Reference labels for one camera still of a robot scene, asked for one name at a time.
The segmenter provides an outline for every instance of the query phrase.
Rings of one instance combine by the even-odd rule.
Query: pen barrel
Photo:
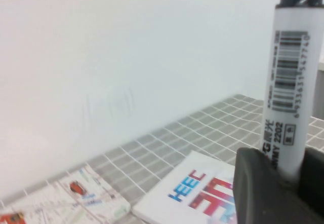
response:
[[[324,32],[322,0],[281,0],[271,39],[260,150],[297,185]]]

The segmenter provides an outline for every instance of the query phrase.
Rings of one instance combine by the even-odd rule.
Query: black holder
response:
[[[324,154],[305,151],[297,191],[259,151],[237,151],[233,182],[238,224],[324,224]]]

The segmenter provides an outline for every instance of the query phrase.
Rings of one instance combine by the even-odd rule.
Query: white wall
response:
[[[262,99],[278,1],[0,0],[0,197],[231,94]]]

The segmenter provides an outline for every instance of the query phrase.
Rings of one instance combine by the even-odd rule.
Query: marker pen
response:
[[[292,186],[304,157],[323,32],[322,0],[280,0],[275,7],[260,150]]]

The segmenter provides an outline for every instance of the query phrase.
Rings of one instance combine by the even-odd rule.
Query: gray grid mat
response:
[[[263,101],[235,95],[1,200],[2,207],[90,165],[132,205],[190,151],[235,164],[240,147],[258,147]],[[324,121],[310,119],[307,145],[324,152]],[[118,224],[145,223],[132,214]]]

